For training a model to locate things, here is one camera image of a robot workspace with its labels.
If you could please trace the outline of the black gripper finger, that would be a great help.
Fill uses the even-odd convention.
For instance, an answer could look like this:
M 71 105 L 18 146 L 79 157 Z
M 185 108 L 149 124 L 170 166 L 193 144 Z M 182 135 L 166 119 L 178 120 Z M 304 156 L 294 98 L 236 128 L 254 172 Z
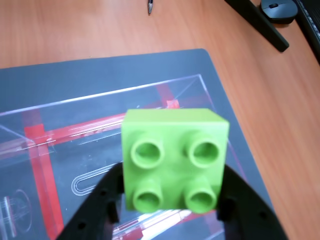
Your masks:
M 111 240 L 120 221 L 124 194 L 123 164 L 115 164 L 99 181 L 58 240 Z
M 274 211 L 231 167 L 225 166 L 216 207 L 226 240 L 287 240 Z

